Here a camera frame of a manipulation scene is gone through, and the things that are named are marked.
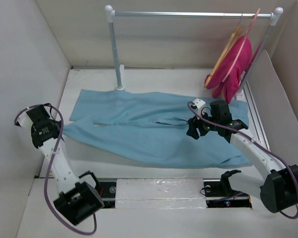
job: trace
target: white plastic part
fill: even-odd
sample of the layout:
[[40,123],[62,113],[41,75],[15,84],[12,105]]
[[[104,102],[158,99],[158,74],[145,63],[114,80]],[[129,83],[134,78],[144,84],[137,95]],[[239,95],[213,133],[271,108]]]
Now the white plastic part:
[[[56,139],[49,139],[43,143],[39,150],[44,154],[45,158],[50,161]],[[68,192],[75,188],[75,183],[79,182],[79,178],[75,176],[69,164],[69,159],[65,150],[65,143],[60,141],[55,153],[54,161],[51,168],[52,174],[57,182],[58,193]]]
[[281,14],[283,14],[283,12],[284,12],[284,10],[282,7],[278,7],[273,11],[272,18],[270,21],[271,26],[276,26],[276,24],[279,20],[279,17],[281,16]]
[[106,12],[106,16],[107,16],[107,22],[113,23],[114,16],[115,16],[115,11],[113,10],[113,7],[111,5],[105,6],[105,12]]
[[228,177],[228,181],[233,190],[242,191],[260,199],[260,187],[264,184],[263,179],[237,173]]
[[30,129],[32,127],[32,120],[30,119],[30,117],[28,116],[28,114],[26,112],[23,112],[17,119],[19,125],[22,128],[27,128]]
[[201,100],[201,99],[196,98],[196,99],[193,101],[193,105],[194,105],[195,107],[197,107],[198,114],[201,115],[202,110],[203,110],[203,107],[205,107],[205,105],[206,105],[206,102],[204,102],[204,101]]
[[119,71],[120,71],[120,78],[121,78],[121,86],[116,85],[116,90],[125,90],[125,66],[121,64],[119,66]]
[[[251,135],[250,130],[242,129],[240,131],[251,136],[255,140]],[[271,170],[279,171],[285,168],[285,166],[275,157],[260,150],[252,141],[249,141],[238,133],[232,134],[230,144],[239,149],[245,157],[250,160],[263,179],[266,179],[267,175],[271,173]]]

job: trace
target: clothes hanger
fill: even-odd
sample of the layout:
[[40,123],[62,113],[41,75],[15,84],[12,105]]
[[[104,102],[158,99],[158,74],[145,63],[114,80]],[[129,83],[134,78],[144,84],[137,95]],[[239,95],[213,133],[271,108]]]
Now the clothes hanger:
[[240,37],[240,35],[243,33],[244,28],[240,27],[240,22],[242,20],[243,17],[243,13],[241,15],[241,18],[239,20],[239,23],[236,27],[236,29],[234,30],[234,32],[232,33],[232,35],[230,36],[228,43],[226,44],[220,58],[218,59],[217,63],[215,64],[212,72],[210,73],[210,75],[208,76],[207,80],[205,81],[204,87],[206,88],[207,85],[209,84],[211,78],[213,77],[215,71],[218,69],[219,65],[222,63],[223,59],[225,58],[225,56],[228,54],[228,52],[230,51],[230,49],[232,48],[232,46],[235,44],[235,42],[237,41],[237,39]]

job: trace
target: white bracket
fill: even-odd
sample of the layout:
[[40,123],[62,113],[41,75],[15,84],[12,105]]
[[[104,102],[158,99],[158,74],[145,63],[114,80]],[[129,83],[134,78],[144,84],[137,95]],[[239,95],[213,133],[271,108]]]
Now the white bracket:
[[121,86],[116,85],[116,90],[125,90],[125,66],[121,64],[119,66],[119,71],[120,71],[120,78],[121,78]]
[[193,106],[197,107],[197,110],[198,110],[198,114],[201,115],[202,114],[202,110],[203,108],[205,107],[206,105],[206,102],[204,102],[203,100],[201,99],[198,99],[196,98],[194,101],[193,101]]
[[105,12],[106,12],[106,16],[107,16],[107,22],[113,23],[114,16],[115,16],[115,10],[113,10],[113,7],[111,5],[105,6]]
[[284,10],[282,7],[278,7],[276,8],[274,11],[273,11],[273,14],[272,14],[272,18],[270,19],[270,24],[271,26],[276,26],[278,20],[279,20],[279,17],[281,16],[281,14],[283,14]]

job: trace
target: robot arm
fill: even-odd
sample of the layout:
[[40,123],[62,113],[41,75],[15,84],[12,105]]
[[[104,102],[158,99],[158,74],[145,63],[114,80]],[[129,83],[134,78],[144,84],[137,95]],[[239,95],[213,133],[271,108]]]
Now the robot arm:
[[[242,191],[261,199],[264,206],[273,213],[297,204],[298,197],[294,181],[285,165],[255,145],[254,137],[252,137],[247,126],[241,120],[232,120],[228,104],[225,101],[212,102],[210,106],[211,116],[207,113],[202,114],[205,107],[203,100],[196,99],[193,101],[193,108],[197,110],[202,119],[211,122],[211,124],[195,116],[188,121],[187,135],[198,139],[209,131],[217,131],[220,136],[224,137],[250,160],[262,177],[251,177],[239,170],[228,171],[221,177],[223,187],[227,190]],[[232,130],[215,126],[215,124],[224,125]],[[298,166],[290,166],[290,169],[298,183]]]
[[[33,145],[44,154],[46,159],[51,160],[52,155],[55,154],[51,171],[57,182],[59,198],[53,203],[69,222],[76,226],[104,207],[97,191],[100,184],[95,175],[91,172],[86,172],[79,177],[75,175],[63,140],[60,140],[54,152],[60,134],[60,122],[50,118],[44,105],[38,105],[23,112],[17,118],[16,125],[31,128]],[[80,182],[79,179],[85,175],[93,177],[96,182],[95,188],[85,181]]]

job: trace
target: cable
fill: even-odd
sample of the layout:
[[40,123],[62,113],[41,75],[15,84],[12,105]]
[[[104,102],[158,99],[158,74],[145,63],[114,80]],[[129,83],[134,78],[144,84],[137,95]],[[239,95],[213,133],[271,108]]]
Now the cable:
[[202,193],[202,190],[204,190],[204,188],[202,188],[202,189],[200,190],[200,194],[202,194],[203,196],[206,196],[205,194]]
[[240,195],[243,195],[244,192],[239,192],[231,197],[224,197],[224,198],[221,198],[221,199],[217,199],[217,200],[213,200],[214,202],[222,202],[222,201],[225,201],[225,200],[229,200],[229,199],[235,199],[236,197],[240,196]]
[[[220,124],[217,124],[217,123],[214,123],[212,121],[209,121],[209,120],[206,120],[205,118],[203,118],[201,115],[199,115],[193,108],[191,108],[191,105],[194,105],[193,102],[188,102],[188,108],[190,109],[191,112],[194,113],[194,115],[196,117],[198,117],[199,119],[201,119],[202,121],[210,124],[210,125],[213,125],[213,126],[217,126],[217,127],[220,127],[220,128],[223,128],[223,129],[226,129],[226,130],[230,130],[234,133],[238,133],[238,134],[241,134],[242,136],[244,136],[246,139],[248,139],[249,141],[252,141],[252,138],[249,136],[249,135],[246,135],[245,133],[239,131],[239,130],[236,130],[236,129],[233,129],[233,128],[230,128],[230,127],[227,127],[227,126],[224,126],[224,125],[220,125]],[[264,148],[263,146],[261,146],[257,141],[254,141],[254,145],[256,145],[260,150],[266,152],[267,154],[270,154],[271,156],[275,157],[276,159],[278,159],[280,162],[282,162],[282,164],[286,167],[288,173],[290,174],[293,182],[294,182],[294,185],[295,185],[295,189],[296,189],[296,195],[297,195],[297,200],[298,200],[298,182],[296,180],[296,177],[292,171],[292,169],[290,168],[290,166],[287,164],[287,162],[282,159],[281,157],[279,157],[278,155],[274,154],[273,152],[267,150],[266,148]],[[298,218],[298,208],[297,208],[297,212],[294,216],[289,216],[287,214],[285,214],[284,212],[280,212],[281,214],[283,214],[285,217],[289,218],[289,219],[297,219]]]
[[209,108],[209,107],[203,107],[202,110],[201,110],[201,112],[203,112],[203,109],[204,109],[204,108],[209,109],[209,110],[210,110],[210,113],[212,112],[212,111],[211,111],[211,108]]
[[[22,111],[20,111],[17,116],[15,117],[14,119],[14,124],[15,125],[18,125],[18,117],[23,113],[25,112],[26,110],[29,110],[31,108],[35,108],[39,105],[33,105],[33,106],[30,106],[28,108],[25,108],[23,109]],[[63,116],[61,114],[61,112],[54,106],[51,105],[51,108],[53,108],[60,116],[60,119],[61,119],[61,128],[60,128],[60,133],[59,133],[59,136],[56,140],[56,143],[55,143],[55,146],[54,146],[54,149],[53,149],[53,152],[56,153],[56,150],[59,146],[59,143],[62,139],[62,132],[63,132],[63,127],[64,127],[64,119],[63,119]],[[50,162],[49,162],[49,165],[48,165],[48,168],[46,170],[46,175],[45,175],[45,179],[44,179],[44,198],[45,198],[45,202],[46,204],[48,205],[49,209],[51,210],[51,212],[53,213],[53,215],[65,226],[67,227],[68,229],[70,229],[71,231],[77,233],[77,234],[80,234],[80,235],[84,235],[84,236],[90,236],[90,235],[93,235],[96,230],[97,230],[97,221],[96,221],[96,215],[95,213],[93,213],[93,219],[94,219],[94,230],[91,231],[91,232],[83,232],[83,231],[80,231],[74,227],[72,227],[70,224],[68,224],[59,214],[58,212],[54,209],[54,207],[52,206],[51,204],[51,201],[48,197],[48,181],[49,181],[49,174],[50,174],[50,170],[51,170],[51,167],[52,167],[52,164],[53,164],[53,161],[54,161],[54,157],[55,157],[55,154],[52,154],[51,156],[51,159],[50,159]]]

